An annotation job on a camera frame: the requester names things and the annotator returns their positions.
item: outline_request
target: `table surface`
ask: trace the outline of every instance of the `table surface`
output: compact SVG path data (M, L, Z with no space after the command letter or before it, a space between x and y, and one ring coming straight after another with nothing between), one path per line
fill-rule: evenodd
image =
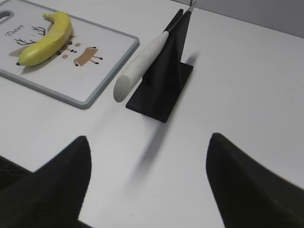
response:
M187 8L169 0L34 2L138 36L136 53ZM304 188L303 59L302 38L195 9L182 58L193 73L166 124L126 109L127 99L116 103L117 77L88 110L0 78L0 155L35 171L86 135L93 169L80 220L222 228L205 171L213 132Z

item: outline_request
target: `gray wall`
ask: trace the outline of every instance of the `gray wall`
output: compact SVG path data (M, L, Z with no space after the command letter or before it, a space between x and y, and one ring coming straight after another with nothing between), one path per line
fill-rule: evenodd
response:
M304 0L196 1L198 8L304 38Z

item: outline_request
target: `knife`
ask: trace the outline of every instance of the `knife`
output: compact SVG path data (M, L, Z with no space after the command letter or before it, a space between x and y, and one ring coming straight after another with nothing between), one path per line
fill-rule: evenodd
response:
M192 12L196 1L189 7L186 12ZM151 64L155 61L157 56L160 54L163 46L165 45L170 32L174 26L180 21L182 16L171 26L165 29L154 41L152 41L145 49L143 49L132 61L132 63L125 69L125 71L117 79L113 96L116 102L122 102L134 86L143 77L144 73L149 69Z

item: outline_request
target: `white cutting board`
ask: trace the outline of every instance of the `white cutting board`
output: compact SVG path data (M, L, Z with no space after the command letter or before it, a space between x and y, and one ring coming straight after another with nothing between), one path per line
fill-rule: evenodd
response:
M8 0L1 11L13 16L0 23L0 75L79 108L88 108L139 46L137 37L70 15L70 44L37 66L17 66L20 48L48 33L44 13L54 10L24 0Z

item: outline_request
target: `banana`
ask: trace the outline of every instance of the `banana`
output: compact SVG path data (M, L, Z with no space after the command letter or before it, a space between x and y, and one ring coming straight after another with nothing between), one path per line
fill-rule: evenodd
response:
M34 66L50 58L68 41L72 33L72 23L64 12L43 14L43 17L54 23L50 32L39 42L26 48L19 56L17 65Z

